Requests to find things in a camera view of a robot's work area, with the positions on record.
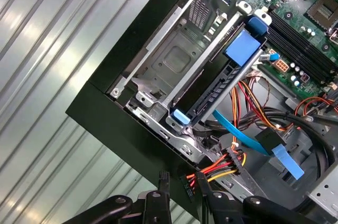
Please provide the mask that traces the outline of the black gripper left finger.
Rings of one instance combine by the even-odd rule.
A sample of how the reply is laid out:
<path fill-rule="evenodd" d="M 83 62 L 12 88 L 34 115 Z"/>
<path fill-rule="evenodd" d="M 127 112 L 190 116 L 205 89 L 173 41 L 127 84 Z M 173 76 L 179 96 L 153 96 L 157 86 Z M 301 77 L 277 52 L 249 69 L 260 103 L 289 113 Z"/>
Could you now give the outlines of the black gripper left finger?
<path fill-rule="evenodd" d="M 159 173 L 156 190 L 141 192 L 136 201 L 113 195 L 65 223 L 171 223 L 170 173 Z"/>

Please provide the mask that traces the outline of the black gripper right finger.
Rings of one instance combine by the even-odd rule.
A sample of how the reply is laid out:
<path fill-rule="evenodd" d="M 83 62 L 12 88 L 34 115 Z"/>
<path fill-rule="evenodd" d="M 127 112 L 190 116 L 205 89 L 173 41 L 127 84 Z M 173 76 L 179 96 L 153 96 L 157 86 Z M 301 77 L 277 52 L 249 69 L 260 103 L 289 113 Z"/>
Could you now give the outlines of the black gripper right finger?
<path fill-rule="evenodd" d="M 231 194 L 212 190 L 202 172 L 195 174 L 195 199 L 200 223 L 315 223 L 264 197 L 250 196 L 239 204 Z"/>

